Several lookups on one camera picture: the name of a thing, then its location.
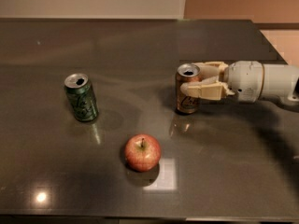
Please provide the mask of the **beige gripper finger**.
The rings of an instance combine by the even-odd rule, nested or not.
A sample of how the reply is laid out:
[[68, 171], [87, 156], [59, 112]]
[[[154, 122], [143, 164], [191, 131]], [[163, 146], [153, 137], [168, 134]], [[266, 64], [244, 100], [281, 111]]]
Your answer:
[[205, 100], [221, 100], [235, 93], [229, 89], [228, 84], [221, 81], [214, 81], [211, 78], [203, 81], [185, 82], [180, 90], [186, 96]]
[[229, 67], [225, 62], [194, 63], [199, 69], [196, 81], [211, 78], [214, 81], [223, 81], [224, 72]]

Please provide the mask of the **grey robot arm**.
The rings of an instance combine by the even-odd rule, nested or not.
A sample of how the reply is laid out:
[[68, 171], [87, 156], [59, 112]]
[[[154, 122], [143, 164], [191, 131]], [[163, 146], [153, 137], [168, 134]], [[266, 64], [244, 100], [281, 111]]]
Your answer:
[[299, 68], [256, 61], [192, 63], [199, 81], [184, 81], [179, 89], [193, 98], [219, 101], [228, 96], [240, 103], [267, 100], [286, 107], [298, 106]]

